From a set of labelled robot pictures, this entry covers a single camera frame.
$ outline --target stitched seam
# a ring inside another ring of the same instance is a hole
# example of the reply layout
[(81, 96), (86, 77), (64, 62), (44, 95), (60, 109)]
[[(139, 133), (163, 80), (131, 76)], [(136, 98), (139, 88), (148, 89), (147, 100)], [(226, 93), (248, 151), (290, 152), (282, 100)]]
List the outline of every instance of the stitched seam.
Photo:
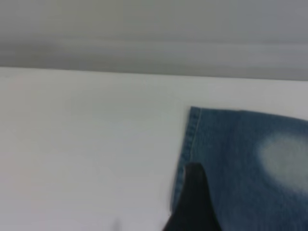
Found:
[[(181, 192), (181, 189), (183, 187), (183, 177), (184, 177), (184, 174), (185, 174), (185, 165), (187, 163), (189, 163), (190, 160), (191, 160), (192, 147), (193, 147), (193, 144), (194, 144), (196, 132), (197, 132), (198, 127), (199, 127), (201, 111), (202, 111), (202, 109), (199, 108), (198, 115), (197, 115), (198, 118), (194, 119), (193, 126), (195, 128), (193, 129), (193, 137), (192, 137), (191, 141), (186, 140), (187, 133), (185, 133), (185, 138), (184, 138), (184, 141), (183, 141), (184, 142), (183, 143), (183, 148), (182, 148), (182, 152), (180, 154), (180, 159), (179, 159), (179, 163), (178, 163), (178, 165), (182, 165), (182, 167), (181, 168), (179, 168), (179, 166), (177, 167), (177, 173), (176, 173), (177, 176), (176, 176), (176, 179), (175, 179), (175, 185), (174, 185), (174, 189), (173, 189), (173, 193), (172, 193), (172, 200), (171, 200), (171, 210), (172, 210), (172, 208), (174, 206), (175, 199), (177, 199), (177, 200), (179, 199), (180, 192)], [(190, 124), (188, 123), (188, 127), (186, 128), (186, 132), (189, 129), (189, 127), (190, 127)], [(189, 149), (187, 151), (185, 151), (185, 146), (187, 146), (187, 145), (189, 146)]]
[(192, 156), (193, 155), (193, 146), (194, 146), (194, 143), (195, 143), (195, 140), (196, 140), (196, 134), (197, 134), (197, 131), (198, 131), (198, 128), (199, 128), (201, 113), (202, 113), (202, 109), (200, 109), (197, 125), (196, 125), (195, 132), (194, 132), (194, 135), (193, 135), (192, 145), (191, 145), (191, 149), (190, 149), (190, 152), (189, 152), (189, 156), (190, 156), (189, 161), (191, 161), (192, 158), (193, 158), (193, 156)]

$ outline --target white table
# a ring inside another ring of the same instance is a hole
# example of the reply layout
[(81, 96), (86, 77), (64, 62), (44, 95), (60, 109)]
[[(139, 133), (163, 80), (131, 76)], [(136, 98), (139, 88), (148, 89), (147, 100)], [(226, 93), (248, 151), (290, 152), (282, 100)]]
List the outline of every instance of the white table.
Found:
[(191, 105), (308, 119), (308, 82), (0, 68), (0, 230), (159, 231)]

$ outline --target gray wall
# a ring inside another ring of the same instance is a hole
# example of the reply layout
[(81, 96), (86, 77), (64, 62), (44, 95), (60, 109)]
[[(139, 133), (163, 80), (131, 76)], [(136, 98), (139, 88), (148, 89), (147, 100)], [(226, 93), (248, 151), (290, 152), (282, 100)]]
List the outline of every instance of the gray wall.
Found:
[(308, 79), (305, 0), (2, 0), (0, 65)]

